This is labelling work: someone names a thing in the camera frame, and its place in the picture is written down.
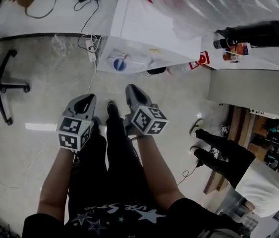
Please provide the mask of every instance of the floor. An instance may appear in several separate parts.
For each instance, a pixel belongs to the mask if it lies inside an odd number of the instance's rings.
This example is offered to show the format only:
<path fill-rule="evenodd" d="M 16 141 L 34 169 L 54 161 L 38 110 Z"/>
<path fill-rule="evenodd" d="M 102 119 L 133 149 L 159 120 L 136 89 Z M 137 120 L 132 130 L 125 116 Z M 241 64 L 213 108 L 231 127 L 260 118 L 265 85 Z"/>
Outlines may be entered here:
<path fill-rule="evenodd" d="M 39 124 L 57 124 L 71 99 L 85 94 L 94 74 L 85 50 L 75 38 L 27 38 L 0 42 L 0 62 L 9 48 L 18 55 L 7 65 L 5 77 L 25 79 L 31 92 L 8 90 L 3 102 L 14 124 L 7 126 L 0 115 L 0 218 L 22 233 L 24 219 L 37 210 L 40 189 L 58 151 L 55 131 L 39 129 Z M 106 119 L 109 99 L 117 102 L 121 115 L 128 113 L 125 101 L 127 84 L 141 87 L 169 119 L 163 135 L 155 137 L 164 159 L 176 180 L 195 167 L 196 158 L 188 149 L 197 141 L 188 131 L 196 119 L 205 119 L 205 129 L 218 134 L 226 119 L 226 106 L 206 100 L 210 71 L 198 68 L 178 76 L 162 74 L 143 77 L 98 72 L 91 87 L 97 96 L 96 115 Z M 179 188 L 199 203 L 211 171 L 201 167 Z"/>

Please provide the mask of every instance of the white desk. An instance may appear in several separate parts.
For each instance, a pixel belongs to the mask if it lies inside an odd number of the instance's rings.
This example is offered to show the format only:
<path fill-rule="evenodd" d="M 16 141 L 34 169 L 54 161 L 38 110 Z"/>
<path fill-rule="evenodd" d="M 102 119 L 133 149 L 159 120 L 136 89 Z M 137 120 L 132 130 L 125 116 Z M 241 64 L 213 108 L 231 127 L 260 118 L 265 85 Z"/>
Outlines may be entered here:
<path fill-rule="evenodd" d="M 116 71 L 107 58 L 117 49 L 134 59 L 138 55 L 151 58 L 145 66 L 129 64 Z M 183 41 L 173 31 L 172 19 L 147 0 L 118 0 L 110 35 L 103 49 L 98 70 L 129 74 L 200 59 L 201 37 Z"/>
<path fill-rule="evenodd" d="M 54 0 L 35 0 L 28 14 L 45 15 Z M 86 20 L 97 8 L 93 0 L 80 11 L 74 11 L 77 0 L 57 0 L 54 10 L 45 18 L 34 19 L 25 14 L 25 9 L 16 2 L 3 1 L 0 6 L 0 39 L 28 34 L 71 33 L 79 34 Z M 83 33 L 108 35 L 117 0 L 100 0 L 100 8 L 94 14 Z"/>
<path fill-rule="evenodd" d="M 28 8 L 28 14 L 43 16 L 50 11 L 53 2 L 35 0 Z M 48 16 L 34 19 L 28 17 L 16 2 L 4 1 L 0 7 L 0 39 L 45 33 L 80 34 L 97 4 L 92 1 L 80 11 L 74 11 L 76 2 L 57 0 Z M 107 36 L 99 53 L 98 70 L 117 72 L 107 63 L 114 49 L 128 53 L 128 57 L 135 60 L 127 70 L 117 73 L 136 73 L 199 60 L 201 37 L 179 40 L 172 29 L 172 19 L 147 0 L 100 0 L 99 4 L 99 10 L 83 30 L 83 34 Z M 144 67 L 138 62 L 142 57 L 148 60 Z"/>

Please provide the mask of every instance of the standing person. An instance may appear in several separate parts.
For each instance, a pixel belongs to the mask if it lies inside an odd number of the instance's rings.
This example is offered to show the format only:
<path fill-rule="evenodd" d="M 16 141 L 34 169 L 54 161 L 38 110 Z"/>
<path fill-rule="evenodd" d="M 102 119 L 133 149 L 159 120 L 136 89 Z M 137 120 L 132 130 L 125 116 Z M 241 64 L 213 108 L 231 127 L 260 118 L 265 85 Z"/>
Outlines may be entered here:
<path fill-rule="evenodd" d="M 25 220 L 23 238 L 199 237 L 203 230 L 244 229 L 185 198 L 151 136 L 138 138 L 141 166 L 116 104 L 109 102 L 107 111 L 108 171 L 107 143 L 96 122 L 73 167 L 72 152 L 59 150 L 38 212 Z M 64 224 L 68 190 L 69 221 Z"/>
<path fill-rule="evenodd" d="M 203 120 L 198 120 L 190 135 L 218 149 L 228 162 L 216 159 L 208 151 L 192 146 L 202 164 L 224 176 L 231 186 L 244 198 L 245 205 L 260 217 L 267 217 L 279 210 L 279 164 L 275 172 L 256 159 L 255 155 L 231 140 L 214 136 L 202 129 Z"/>

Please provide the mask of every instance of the chair wheel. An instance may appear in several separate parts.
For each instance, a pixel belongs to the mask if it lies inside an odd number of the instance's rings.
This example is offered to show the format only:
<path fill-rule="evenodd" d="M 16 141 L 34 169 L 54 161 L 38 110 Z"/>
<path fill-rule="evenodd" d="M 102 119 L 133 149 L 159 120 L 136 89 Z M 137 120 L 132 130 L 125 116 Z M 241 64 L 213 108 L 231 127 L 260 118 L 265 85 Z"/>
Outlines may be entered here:
<path fill-rule="evenodd" d="M 24 92 L 25 92 L 25 93 L 29 93 L 29 92 L 30 92 L 30 86 L 29 86 L 29 85 L 26 85 L 26 86 L 25 86 Z"/>
<path fill-rule="evenodd" d="M 12 125 L 12 123 L 13 123 L 12 118 L 9 118 L 9 119 L 7 120 L 7 125 Z"/>
<path fill-rule="evenodd" d="M 17 55 L 17 50 L 10 50 L 10 55 L 14 58 Z"/>

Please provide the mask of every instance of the white cube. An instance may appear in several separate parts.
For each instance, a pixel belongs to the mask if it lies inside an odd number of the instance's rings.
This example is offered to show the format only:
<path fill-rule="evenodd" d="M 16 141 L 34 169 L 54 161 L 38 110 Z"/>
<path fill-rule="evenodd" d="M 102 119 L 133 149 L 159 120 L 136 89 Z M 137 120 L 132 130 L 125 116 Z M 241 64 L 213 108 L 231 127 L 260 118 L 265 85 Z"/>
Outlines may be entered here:
<path fill-rule="evenodd" d="M 62 116 L 57 130 L 61 148 L 80 151 L 91 136 L 93 122 Z"/>
<path fill-rule="evenodd" d="M 131 120 L 143 135 L 160 134 L 168 123 L 160 109 L 139 106 Z"/>

